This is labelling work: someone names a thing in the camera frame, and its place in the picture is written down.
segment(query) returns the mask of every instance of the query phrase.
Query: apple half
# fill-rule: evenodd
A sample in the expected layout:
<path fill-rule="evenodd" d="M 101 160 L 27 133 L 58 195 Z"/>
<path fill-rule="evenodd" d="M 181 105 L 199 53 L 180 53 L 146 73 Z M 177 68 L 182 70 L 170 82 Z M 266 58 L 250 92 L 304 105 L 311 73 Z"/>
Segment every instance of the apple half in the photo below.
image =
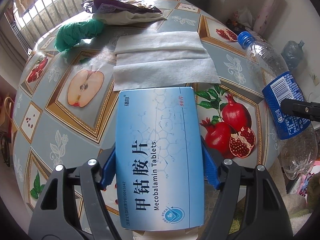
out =
<path fill-rule="evenodd" d="M 68 104 L 71 106 L 86 106 L 100 90 L 104 80 L 101 71 L 83 69 L 71 80 L 68 88 Z"/>

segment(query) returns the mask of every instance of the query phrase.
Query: crumpled green bag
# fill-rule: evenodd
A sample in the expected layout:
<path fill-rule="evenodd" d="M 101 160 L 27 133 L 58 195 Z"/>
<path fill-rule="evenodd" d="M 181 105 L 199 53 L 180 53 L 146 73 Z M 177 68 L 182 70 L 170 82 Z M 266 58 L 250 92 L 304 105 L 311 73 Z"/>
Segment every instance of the crumpled green bag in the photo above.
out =
<path fill-rule="evenodd" d="M 97 37 L 102 32 L 103 27 L 103 22 L 94 19 L 63 25 L 58 31 L 54 45 L 59 52 L 69 50 L 82 39 Z"/>

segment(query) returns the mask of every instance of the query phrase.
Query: folded white cloth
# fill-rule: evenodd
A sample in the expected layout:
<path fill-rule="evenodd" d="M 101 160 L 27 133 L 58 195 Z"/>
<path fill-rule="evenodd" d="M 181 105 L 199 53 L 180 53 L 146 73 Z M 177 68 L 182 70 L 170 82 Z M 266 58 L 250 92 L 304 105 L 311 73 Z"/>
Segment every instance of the folded white cloth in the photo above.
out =
<path fill-rule="evenodd" d="M 134 23 L 153 22 L 165 19 L 161 13 L 131 13 L 122 11 L 118 13 L 95 13 L 92 19 L 102 21 L 108 25 L 127 25 Z"/>
<path fill-rule="evenodd" d="M 193 82 L 220 83 L 214 63 L 196 32 L 120 37 L 115 53 L 115 91 Z"/>

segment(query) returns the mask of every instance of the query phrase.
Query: blue label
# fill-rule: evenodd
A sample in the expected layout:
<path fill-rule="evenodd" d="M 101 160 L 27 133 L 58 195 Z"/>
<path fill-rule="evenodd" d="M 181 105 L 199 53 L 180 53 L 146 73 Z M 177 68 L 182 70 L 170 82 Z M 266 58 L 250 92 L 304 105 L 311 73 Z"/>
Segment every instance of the blue label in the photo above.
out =
<path fill-rule="evenodd" d="M 301 133 L 310 125 L 311 121 L 308 119 L 283 114 L 281 111 L 280 104 L 285 98 L 304 101 L 302 91 L 290 71 L 283 73 L 270 82 L 262 90 L 262 93 L 269 106 L 281 140 Z"/>
<path fill-rule="evenodd" d="M 121 225 L 141 231 L 204 223 L 204 172 L 190 87 L 121 91 L 116 124 Z"/>

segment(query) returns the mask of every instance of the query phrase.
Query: pomegranate print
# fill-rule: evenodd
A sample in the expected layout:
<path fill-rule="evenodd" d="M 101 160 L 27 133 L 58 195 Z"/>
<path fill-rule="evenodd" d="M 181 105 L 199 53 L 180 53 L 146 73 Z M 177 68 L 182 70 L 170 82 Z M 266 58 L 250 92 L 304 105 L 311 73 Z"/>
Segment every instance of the pomegranate print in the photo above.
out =
<path fill-rule="evenodd" d="M 28 83 L 34 82 L 36 81 L 40 76 L 41 73 L 44 69 L 44 67 L 47 65 L 48 63 L 48 58 L 41 58 L 40 60 L 38 60 L 37 64 L 39 64 L 38 66 L 36 66 L 32 71 L 31 74 L 28 77 Z"/>
<path fill-rule="evenodd" d="M 221 38 L 224 38 L 227 41 L 238 41 L 238 36 L 227 28 L 216 29 L 216 32 Z"/>
<path fill-rule="evenodd" d="M 230 125 L 225 122 L 212 124 L 208 117 L 206 120 L 202 120 L 200 125 L 207 130 L 204 140 L 208 147 L 218 150 L 224 158 L 231 159 L 234 157 L 229 147 L 231 132 L 233 131 Z"/>
<path fill-rule="evenodd" d="M 239 158 L 248 157 L 256 143 L 254 132 L 249 127 L 242 127 L 241 130 L 230 137 L 230 151 Z"/>
<path fill-rule="evenodd" d="M 225 98 L 228 103 L 222 110 L 223 120 L 230 124 L 236 132 L 239 132 L 244 126 L 251 128 L 252 120 L 248 109 L 243 104 L 237 103 L 231 94 Z"/>

